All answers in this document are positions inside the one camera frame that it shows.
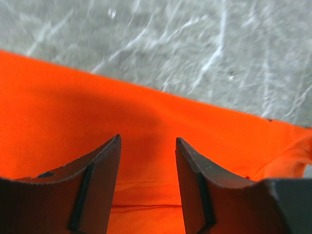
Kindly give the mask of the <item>orange t shirt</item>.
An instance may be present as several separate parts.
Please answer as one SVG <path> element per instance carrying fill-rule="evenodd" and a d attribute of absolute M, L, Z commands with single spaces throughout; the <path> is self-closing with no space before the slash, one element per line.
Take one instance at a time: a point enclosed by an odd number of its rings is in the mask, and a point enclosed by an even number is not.
<path fill-rule="evenodd" d="M 121 136 L 106 234 L 187 234 L 176 139 L 259 182 L 304 178 L 312 130 L 2 51 L 0 178 L 37 177 Z"/>

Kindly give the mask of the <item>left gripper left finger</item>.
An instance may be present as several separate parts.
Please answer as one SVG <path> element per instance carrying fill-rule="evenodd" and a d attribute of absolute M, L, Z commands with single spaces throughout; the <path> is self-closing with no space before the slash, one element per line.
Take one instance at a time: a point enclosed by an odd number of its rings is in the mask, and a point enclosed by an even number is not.
<path fill-rule="evenodd" d="M 37 177 L 0 180 L 3 234 L 104 234 L 121 156 L 116 135 Z"/>

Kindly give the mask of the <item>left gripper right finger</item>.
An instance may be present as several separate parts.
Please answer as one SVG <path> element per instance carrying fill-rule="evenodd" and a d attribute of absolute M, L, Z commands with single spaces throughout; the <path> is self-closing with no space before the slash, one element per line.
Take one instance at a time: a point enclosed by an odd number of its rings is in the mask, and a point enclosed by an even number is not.
<path fill-rule="evenodd" d="M 222 168 L 180 137 L 175 156 L 186 233 L 311 233 L 311 179 L 254 182 Z"/>

